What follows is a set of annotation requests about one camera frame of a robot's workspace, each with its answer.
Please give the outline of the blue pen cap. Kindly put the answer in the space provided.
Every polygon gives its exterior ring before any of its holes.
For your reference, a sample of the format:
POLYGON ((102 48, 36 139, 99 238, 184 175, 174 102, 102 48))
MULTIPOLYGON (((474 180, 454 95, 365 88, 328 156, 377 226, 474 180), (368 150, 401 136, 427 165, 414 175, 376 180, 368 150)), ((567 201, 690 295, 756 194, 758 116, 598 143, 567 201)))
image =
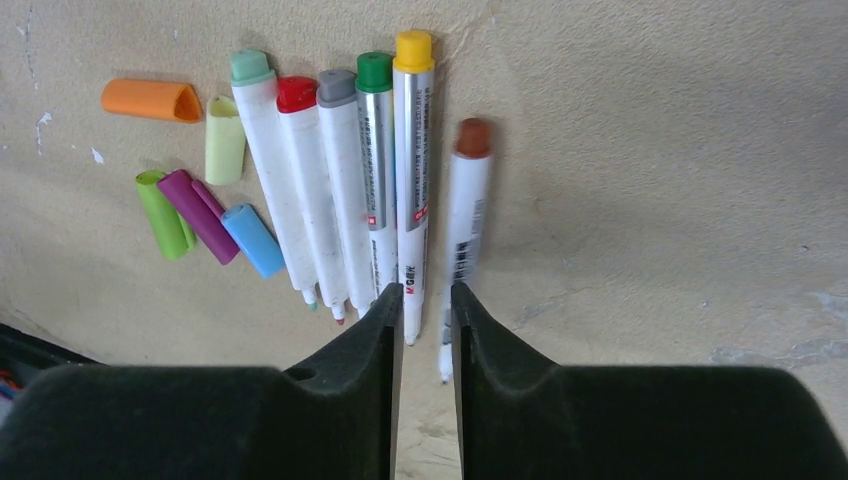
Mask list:
POLYGON ((227 209, 221 223, 262 278, 271 278, 285 268, 278 242, 252 205, 227 209))

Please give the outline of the orange cap marker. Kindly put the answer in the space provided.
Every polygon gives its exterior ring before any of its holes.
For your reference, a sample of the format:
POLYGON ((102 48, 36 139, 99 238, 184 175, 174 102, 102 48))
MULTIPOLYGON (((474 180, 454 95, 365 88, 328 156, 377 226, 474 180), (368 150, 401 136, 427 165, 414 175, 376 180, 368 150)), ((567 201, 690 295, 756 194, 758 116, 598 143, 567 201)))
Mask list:
POLYGON ((376 299, 361 159, 355 74, 319 73, 317 104, 349 300, 360 318, 376 299))

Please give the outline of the magenta cap marker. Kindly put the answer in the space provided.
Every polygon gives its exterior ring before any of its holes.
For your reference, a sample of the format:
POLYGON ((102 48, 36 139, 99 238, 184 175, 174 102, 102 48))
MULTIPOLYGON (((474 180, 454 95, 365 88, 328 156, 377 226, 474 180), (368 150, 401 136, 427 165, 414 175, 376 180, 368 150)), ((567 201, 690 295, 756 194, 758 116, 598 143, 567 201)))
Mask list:
POLYGON ((392 56, 366 52, 355 80, 367 223, 378 294, 397 281, 397 224, 392 56))

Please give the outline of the light green pen cap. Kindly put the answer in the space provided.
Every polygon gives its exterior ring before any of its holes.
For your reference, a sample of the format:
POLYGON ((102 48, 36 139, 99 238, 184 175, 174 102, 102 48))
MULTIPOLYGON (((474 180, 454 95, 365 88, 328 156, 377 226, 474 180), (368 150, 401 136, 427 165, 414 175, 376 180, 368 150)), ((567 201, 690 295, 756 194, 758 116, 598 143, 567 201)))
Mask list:
POLYGON ((143 171, 135 177, 135 187, 160 253, 174 261, 195 247, 196 236, 158 188, 164 176, 159 170, 143 171))

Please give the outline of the blue cap marker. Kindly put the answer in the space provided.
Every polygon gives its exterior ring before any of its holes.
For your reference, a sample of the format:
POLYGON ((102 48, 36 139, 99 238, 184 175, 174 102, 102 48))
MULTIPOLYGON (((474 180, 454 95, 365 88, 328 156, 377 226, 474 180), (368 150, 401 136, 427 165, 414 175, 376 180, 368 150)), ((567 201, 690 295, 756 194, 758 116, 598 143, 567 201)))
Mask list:
POLYGON ((285 156, 292 168, 321 298, 334 320, 342 325, 349 295, 319 128, 317 81, 305 76, 283 76, 278 79, 277 88, 285 156))

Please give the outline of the pale yellow cap marker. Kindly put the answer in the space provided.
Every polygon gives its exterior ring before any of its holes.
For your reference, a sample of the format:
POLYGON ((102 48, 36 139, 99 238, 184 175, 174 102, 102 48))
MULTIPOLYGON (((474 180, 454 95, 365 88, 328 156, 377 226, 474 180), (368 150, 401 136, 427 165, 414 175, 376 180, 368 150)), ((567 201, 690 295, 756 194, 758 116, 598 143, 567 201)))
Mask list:
POLYGON ((237 50, 229 58, 231 88, 292 288, 318 306, 310 253, 277 112, 277 75, 265 52, 237 50))

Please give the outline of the orange pen cap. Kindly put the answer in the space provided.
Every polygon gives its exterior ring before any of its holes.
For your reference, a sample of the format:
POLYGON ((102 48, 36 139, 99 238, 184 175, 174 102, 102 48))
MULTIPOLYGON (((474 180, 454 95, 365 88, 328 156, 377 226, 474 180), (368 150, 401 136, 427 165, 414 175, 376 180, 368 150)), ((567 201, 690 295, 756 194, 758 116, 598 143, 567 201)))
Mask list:
POLYGON ((202 120, 200 101, 192 85, 117 78, 102 90, 101 107, 113 114, 179 123, 202 120))

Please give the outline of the magenta pen cap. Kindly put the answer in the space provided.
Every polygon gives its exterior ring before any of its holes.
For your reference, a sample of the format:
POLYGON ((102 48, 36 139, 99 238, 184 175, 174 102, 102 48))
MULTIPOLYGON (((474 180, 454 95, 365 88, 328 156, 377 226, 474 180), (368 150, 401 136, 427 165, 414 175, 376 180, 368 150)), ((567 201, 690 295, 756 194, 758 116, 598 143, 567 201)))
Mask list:
POLYGON ((224 208, 203 182, 177 169, 158 180, 157 187, 221 265, 238 255, 238 245, 221 222, 224 208))

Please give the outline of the purple cap marker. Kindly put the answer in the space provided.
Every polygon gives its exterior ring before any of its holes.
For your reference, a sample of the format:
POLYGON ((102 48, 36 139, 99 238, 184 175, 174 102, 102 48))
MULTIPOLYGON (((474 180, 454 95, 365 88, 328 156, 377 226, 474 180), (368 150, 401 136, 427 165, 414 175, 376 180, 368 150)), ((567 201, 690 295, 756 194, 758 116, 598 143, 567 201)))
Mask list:
POLYGON ((472 282, 483 234, 492 166, 491 125, 482 118, 462 120, 449 162, 445 235, 445 282, 440 330, 439 373, 453 376, 451 288, 472 282))

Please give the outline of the light green cap marker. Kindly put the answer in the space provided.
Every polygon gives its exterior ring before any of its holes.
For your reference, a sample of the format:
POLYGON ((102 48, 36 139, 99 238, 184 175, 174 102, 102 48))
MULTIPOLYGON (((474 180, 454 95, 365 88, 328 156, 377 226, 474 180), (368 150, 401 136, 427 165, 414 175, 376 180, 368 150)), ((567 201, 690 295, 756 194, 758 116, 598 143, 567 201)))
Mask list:
POLYGON ((430 33, 404 31, 396 36, 393 59, 398 267, 408 345, 418 339, 425 297, 435 78, 432 46, 430 33))

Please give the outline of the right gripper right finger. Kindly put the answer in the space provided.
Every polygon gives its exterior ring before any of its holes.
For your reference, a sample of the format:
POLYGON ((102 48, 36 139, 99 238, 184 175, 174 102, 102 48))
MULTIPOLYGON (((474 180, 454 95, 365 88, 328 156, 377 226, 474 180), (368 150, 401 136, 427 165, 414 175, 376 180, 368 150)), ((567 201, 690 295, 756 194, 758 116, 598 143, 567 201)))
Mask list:
POLYGON ((813 395, 776 368, 561 365, 451 290, 466 479, 843 479, 813 395))

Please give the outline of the pale yellow pen cap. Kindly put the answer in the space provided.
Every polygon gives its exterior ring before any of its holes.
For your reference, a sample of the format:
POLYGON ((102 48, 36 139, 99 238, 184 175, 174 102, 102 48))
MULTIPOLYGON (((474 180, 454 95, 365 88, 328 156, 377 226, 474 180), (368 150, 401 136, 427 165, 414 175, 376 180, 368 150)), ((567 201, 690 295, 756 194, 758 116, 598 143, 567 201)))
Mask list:
POLYGON ((236 102, 219 95, 206 109, 204 178, 214 186, 239 181, 244 168, 246 135, 236 102))

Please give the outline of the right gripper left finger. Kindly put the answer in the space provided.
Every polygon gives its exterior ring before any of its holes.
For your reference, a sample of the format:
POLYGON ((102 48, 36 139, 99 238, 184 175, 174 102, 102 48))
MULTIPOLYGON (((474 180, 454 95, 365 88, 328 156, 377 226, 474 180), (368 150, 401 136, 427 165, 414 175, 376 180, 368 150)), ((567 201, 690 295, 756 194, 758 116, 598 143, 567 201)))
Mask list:
POLYGON ((391 479, 401 288, 299 363, 62 366, 1 429, 5 479, 391 479))

